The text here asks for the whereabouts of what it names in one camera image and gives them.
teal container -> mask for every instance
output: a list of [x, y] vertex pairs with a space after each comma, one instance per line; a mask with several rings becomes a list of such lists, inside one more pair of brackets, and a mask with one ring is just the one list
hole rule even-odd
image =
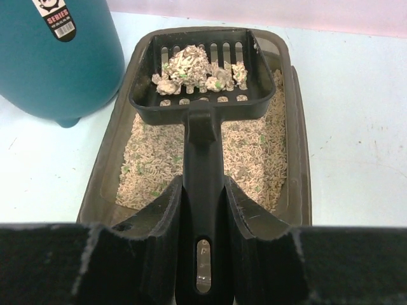
[[124, 75], [106, 0], [0, 0], [0, 95], [74, 126], [107, 104]]

